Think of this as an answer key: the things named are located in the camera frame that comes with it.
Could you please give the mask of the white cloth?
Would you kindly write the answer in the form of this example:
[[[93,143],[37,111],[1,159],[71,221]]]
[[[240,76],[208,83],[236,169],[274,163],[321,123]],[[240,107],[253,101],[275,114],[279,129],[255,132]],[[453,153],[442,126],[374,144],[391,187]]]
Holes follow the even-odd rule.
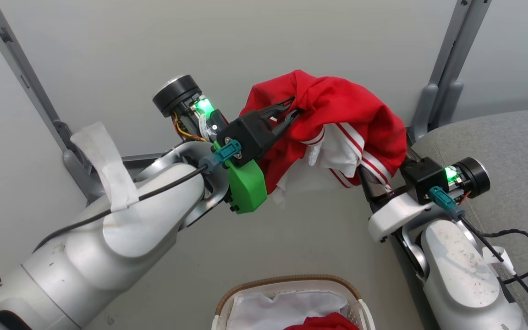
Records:
[[[226,330],[284,330],[308,317],[344,315],[347,310],[347,300],[331,291],[281,292],[272,298],[240,294],[233,300]]]

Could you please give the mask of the grey fabric sofa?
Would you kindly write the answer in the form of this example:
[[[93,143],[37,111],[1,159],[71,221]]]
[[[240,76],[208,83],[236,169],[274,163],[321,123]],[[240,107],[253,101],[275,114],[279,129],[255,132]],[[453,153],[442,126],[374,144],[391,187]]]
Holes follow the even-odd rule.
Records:
[[[443,126],[412,148],[443,165],[465,157],[480,161],[491,188],[465,202],[469,223],[483,233],[512,228],[528,232],[528,110]]]

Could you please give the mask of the grey partition bottom rail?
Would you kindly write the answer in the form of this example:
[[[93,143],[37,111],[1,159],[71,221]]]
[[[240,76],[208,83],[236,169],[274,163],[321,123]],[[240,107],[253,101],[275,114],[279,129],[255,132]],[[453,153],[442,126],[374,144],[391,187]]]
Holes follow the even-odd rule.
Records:
[[[124,163],[126,162],[150,162],[152,163],[156,159],[159,159],[164,156],[166,152],[161,153],[146,153],[146,154],[138,154],[133,156],[123,156],[122,161]]]

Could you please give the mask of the plain red garment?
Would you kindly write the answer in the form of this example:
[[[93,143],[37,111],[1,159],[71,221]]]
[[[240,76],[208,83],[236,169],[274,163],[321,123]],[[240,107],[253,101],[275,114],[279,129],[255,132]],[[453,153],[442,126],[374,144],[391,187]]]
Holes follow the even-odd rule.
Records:
[[[307,317],[301,324],[293,324],[284,330],[360,330],[356,324],[339,313],[324,317]]]

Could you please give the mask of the wide white tape strip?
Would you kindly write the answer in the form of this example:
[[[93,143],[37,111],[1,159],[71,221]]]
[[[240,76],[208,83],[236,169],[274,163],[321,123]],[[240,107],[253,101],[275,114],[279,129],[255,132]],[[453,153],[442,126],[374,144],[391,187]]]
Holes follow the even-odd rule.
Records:
[[[115,142],[101,122],[73,134],[71,142],[96,169],[109,199],[111,212],[123,211],[140,201],[138,188],[123,164]]]

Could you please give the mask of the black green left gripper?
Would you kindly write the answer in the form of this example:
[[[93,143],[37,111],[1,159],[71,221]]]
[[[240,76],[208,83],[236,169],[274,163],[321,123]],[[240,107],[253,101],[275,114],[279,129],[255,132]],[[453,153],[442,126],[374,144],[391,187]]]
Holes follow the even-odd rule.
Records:
[[[268,196],[264,173],[257,163],[274,137],[280,138],[300,116],[302,109],[289,110],[295,97],[242,115],[217,134],[217,156],[224,159],[229,194],[224,199],[231,211],[254,212]],[[279,123],[271,131],[264,121]]]

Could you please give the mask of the grey partition post with foot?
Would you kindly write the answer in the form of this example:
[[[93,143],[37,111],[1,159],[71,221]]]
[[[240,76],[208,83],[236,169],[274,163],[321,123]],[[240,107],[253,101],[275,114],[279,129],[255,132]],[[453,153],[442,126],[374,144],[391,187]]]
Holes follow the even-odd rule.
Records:
[[[4,58],[61,149],[61,160],[65,169],[85,196],[87,203],[94,202],[104,194],[104,189],[96,178],[91,177],[93,167],[90,161],[71,141],[71,129],[54,108],[1,8],[0,47]]]

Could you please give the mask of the grey double partition post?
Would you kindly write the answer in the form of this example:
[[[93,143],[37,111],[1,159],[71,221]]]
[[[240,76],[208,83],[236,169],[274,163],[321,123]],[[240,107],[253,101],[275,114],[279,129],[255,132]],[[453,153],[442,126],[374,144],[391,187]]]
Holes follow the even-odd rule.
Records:
[[[459,75],[492,1],[456,0],[431,77],[408,128],[410,143],[430,130],[452,123],[464,88]]]

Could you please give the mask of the red white-striped garment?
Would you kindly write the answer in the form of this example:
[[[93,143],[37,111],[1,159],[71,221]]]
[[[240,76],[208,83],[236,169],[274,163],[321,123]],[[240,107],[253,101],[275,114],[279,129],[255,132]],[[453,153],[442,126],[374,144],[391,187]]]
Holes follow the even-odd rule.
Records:
[[[360,186],[359,167],[392,190],[407,140],[404,122],[382,100],[341,77],[295,70],[254,85],[241,115],[287,99],[301,113],[258,162],[276,204],[300,193]]]

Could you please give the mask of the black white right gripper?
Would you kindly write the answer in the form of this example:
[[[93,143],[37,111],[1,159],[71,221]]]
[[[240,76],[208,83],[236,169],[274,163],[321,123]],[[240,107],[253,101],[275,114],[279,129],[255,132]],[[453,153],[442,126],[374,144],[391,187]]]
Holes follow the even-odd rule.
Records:
[[[449,182],[444,167],[433,159],[425,157],[420,161],[405,161],[400,168],[405,181],[402,192],[389,197],[384,186],[366,167],[358,166],[358,178],[369,204],[381,204],[369,219],[369,234],[380,242],[396,232],[406,223],[415,219],[434,205],[430,191],[438,187],[449,193]]]

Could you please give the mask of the white woven-rim laundry basket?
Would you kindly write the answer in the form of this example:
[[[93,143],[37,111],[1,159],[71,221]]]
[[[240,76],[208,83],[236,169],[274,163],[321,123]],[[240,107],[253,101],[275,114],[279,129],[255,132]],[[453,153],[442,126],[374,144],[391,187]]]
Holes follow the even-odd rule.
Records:
[[[359,330],[376,330],[367,304],[355,286],[347,280],[333,275],[290,275],[253,280],[229,290],[218,303],[214,312],[211,330],[226,330],[233,309],[233,301],[240,294],[264,294],[274,298],[277,294],[299,291],[330,291],[347,302],[346,315]]]

